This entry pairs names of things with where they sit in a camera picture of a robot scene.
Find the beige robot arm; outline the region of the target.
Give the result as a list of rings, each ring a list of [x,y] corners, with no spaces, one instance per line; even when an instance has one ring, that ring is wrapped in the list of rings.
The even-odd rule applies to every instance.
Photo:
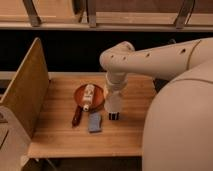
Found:
[[[142,171],[213,171],[213,37],[137,51],[121,42],[101,53],[107,112],[138,73],[167,84],[151,102],[142,138]]]

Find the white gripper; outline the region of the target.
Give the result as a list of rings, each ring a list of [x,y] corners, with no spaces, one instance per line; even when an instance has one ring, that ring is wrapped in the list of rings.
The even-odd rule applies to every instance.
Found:
[[[119,113],[122,109],[122,95],[120,91],[109,91],[104,89],[105,103],[104,108],[109,113],[109,120],[113,120],[113,114],[115,114],[115,120],[119,120]]]

